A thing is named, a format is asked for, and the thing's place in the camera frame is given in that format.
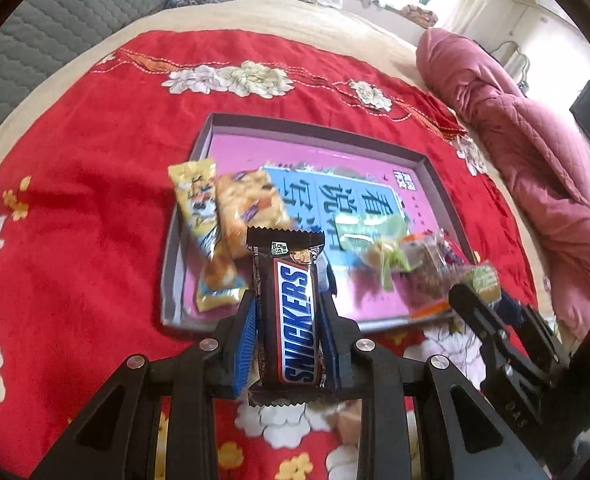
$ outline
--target snickers bar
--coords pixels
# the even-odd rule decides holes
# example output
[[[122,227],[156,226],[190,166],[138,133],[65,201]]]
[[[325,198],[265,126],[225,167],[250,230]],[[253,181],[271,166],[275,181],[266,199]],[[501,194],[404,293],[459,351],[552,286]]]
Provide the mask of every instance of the snickers bar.
[[[320,384],[315,259],[324,241],[322,232],[248,228],[263,388]]]

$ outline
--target snack package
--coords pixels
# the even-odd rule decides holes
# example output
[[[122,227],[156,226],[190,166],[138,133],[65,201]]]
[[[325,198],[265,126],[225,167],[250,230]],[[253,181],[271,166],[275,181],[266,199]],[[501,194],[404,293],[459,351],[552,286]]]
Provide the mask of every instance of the snack package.
[[[249,227],[289,229],[291,218],[278,189],[264,170],[238,171],[217,179],[217,208],[223,236],[233,258],[249,254]]]
[[[215,162],[211,158],[168,168],[185,225],[206,259],[195,293],[195,305],[206,312],[224,304],[239,303],[248,288],[237,275],[217,221]]]
[[[335,227],[342,249],[357,254],[365,265],[376,270],[384,290],[393,290],[393,272],[410,272],[422,263],[409,260],[399,250],[398,240],[408,235],[408,224],[402,215],[341,213],[335,216]]]
[[[451,287],[459,282],[467,283],[488,304],[501,299],[498,273],[493,266],[453,262],[453,251],[441,233],[406,237],[399,249],[407,259],[421,262],[406,275],[413,291],[413,302],[418,305],[447,303]]]
[[[324,242],[322,232],[248,228],[263,388],[319,386],[322,381],[315,260]]]

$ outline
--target floral blanket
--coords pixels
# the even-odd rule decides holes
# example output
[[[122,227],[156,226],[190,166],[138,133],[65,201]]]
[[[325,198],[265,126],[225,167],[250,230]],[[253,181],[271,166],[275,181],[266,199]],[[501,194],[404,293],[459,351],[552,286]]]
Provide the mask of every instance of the floral blanket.
[[[0,166],[3,468],[28,476],[127,356],[156,360],[191,344],[155,323],[175,200],[166,168],[185,160],[215,111],[315,123],[425,153],[470,245],[513,297],[534,304],[514,217],[492,181],[473,176],[463,129],[432,95],[273,36],[148,32],[98,60]],[[480,343],[461,323],[376,340],[398,355],[446,354],[476,386],[483,377]],[[217,401],[215,411],[222,478],[355,478],[357,447],[342,442],[328,406],[251,408],[241,399]],[[162,420],[162,455],[165,428]]]

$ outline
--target metal screw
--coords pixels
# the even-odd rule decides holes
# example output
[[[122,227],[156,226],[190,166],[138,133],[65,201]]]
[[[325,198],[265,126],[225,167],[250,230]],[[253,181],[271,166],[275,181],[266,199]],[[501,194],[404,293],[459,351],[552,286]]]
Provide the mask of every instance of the metal screw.
[[[449,367],[449,360],[443,355],[434,355],[431,357],[431,364],[438,370],[446,370]]]
[[[128,361],[126,361],[126,366],[132,370],[136,370],[137,368],[141,368],[144,363],[146,363],[146,359],[143,355],[131,355]]]
[[[357,346],[357,349],[362,352],[370,352],[375,348],[375,343],[370,339],[358,339],[355,346]]]
[[[200,341],[200,349],[204,352],[212,352],[219,346],[217,339],[213,339],[212,337],[207,337],[206,339],[202,339]]]

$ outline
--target pink comforter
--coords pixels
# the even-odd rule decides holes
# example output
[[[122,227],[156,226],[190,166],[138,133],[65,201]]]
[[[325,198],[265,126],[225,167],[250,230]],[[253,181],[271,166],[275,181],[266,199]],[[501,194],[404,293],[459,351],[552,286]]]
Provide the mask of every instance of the pink comforter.
[[[480,134],[549,251],[557,316],[583,338],[590,327],[590,155],[577,127],[523,97],[499,63],[462,36],[428,29],[417,67]]]

